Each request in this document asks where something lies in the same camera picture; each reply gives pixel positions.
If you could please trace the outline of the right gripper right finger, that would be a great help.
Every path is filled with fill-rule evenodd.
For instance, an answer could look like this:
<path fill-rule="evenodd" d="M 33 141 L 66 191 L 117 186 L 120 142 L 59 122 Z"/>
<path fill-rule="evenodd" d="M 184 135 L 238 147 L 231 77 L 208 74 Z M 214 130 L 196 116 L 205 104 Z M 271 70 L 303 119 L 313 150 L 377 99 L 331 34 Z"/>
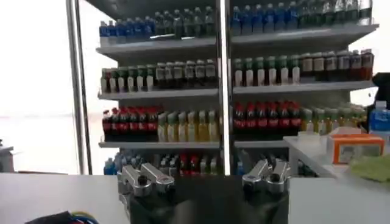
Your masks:
<path fill-rule="evenodd" d="M 270 194 L 283 194 L 289 191 L 289 162 L 275 159 L 271 164 L 267 159 L 259 160 L 249 173 L 242 177 L 245 190 L 258 192 L 266 190 Z"/>

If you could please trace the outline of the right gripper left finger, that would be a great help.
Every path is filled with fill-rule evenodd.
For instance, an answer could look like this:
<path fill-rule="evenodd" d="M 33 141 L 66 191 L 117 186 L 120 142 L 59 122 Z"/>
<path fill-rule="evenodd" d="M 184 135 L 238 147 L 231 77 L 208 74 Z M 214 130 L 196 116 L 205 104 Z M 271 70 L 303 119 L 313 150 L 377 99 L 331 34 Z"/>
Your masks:
<path fill-rule="evenodd" d="M 150 163 L 143 163 L 137 171 L 131 165 L 126 165 L 117 174 L 118 193 L 132 194 L 135 197 L 146 197 L 153 190 L 166 194 L 175 188 L 174 177 L 163 173 Z"/>

